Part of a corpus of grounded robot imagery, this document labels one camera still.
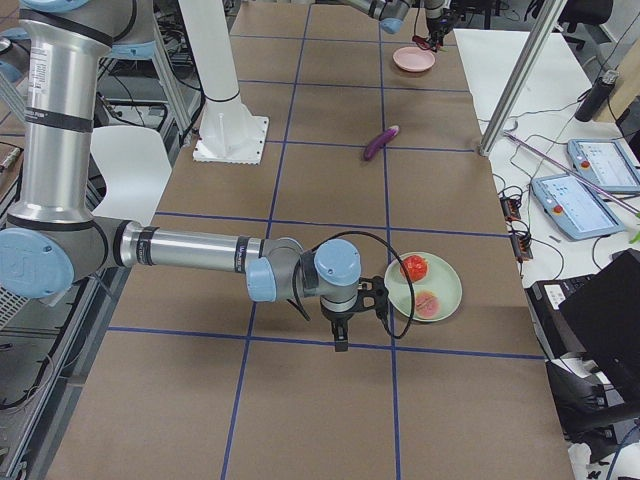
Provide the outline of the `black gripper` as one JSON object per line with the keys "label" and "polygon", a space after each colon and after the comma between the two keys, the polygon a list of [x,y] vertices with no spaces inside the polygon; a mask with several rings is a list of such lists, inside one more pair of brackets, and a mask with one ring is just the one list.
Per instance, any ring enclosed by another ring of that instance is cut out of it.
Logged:
{"label": "black gripper", "polygon": [[447,26],[447,19],[444,15],[437,18],[428,17],[426,20],[427,28],[430,32],[427,44],[431,51],[439,51],[444,46],[444,37],[446,31],[443,30]]}
{"label": "black gripper", "polygon": [[349,349],[348,321],[355,315],[352,308],[348,308],[346,303],[332,303],[322,300],[320,302],[321,313],[331,323],[331,330],[334,338],[334,350],[336,352],[346,352]]}

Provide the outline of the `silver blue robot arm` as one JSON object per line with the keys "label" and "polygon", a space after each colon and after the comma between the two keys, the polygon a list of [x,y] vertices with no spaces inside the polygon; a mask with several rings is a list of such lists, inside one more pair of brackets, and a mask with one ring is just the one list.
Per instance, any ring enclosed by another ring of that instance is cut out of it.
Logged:
{"label": "silver blue robot arm", "polygon": [[345,240],[312,251],[292,239],[167,231],[96,217],[85,202],[99,61],[117,47],[151,51],[149,1],[24,1],[31,40],[21,192],[1,233],[1,283],[41,299],[101,268],[172,265],[243,274],[257,302],[316,296],[337,351],[360,304],[360,255]]}
{"label": "silver blue robot arm", "polygon": [[341,4],[350,6],[368,17],[377,20],[381,29],[388,34],[397,33],[404,25],[409,11],[417,4],[417,21],[420,12],[425,13],[427,36],[417,33],[417,22],[411,41],[421,50],[437,52],[444,45],[444,38],[453,30],[456,14],[445,7],[444,1],[405,1],[405,0],[347,0]]}

